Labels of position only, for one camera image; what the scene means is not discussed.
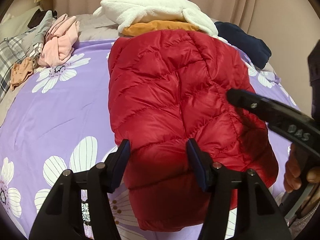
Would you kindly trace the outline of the right hand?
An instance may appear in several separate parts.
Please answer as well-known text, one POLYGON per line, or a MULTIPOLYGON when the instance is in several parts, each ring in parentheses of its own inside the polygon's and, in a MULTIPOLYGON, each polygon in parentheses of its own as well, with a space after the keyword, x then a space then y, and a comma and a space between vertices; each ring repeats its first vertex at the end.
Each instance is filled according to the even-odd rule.
MULTIPOLYGON (((289 159, 285 164, 284 188, 286 192, 291 193, 293 190, 297 190, 301 187, 301 173, 300 166, 296 159, 296 146, 292 144, 289 159)), ((312 184, 319 183, 319 167, 312 168, 308 172, 306 179, 312 184)))

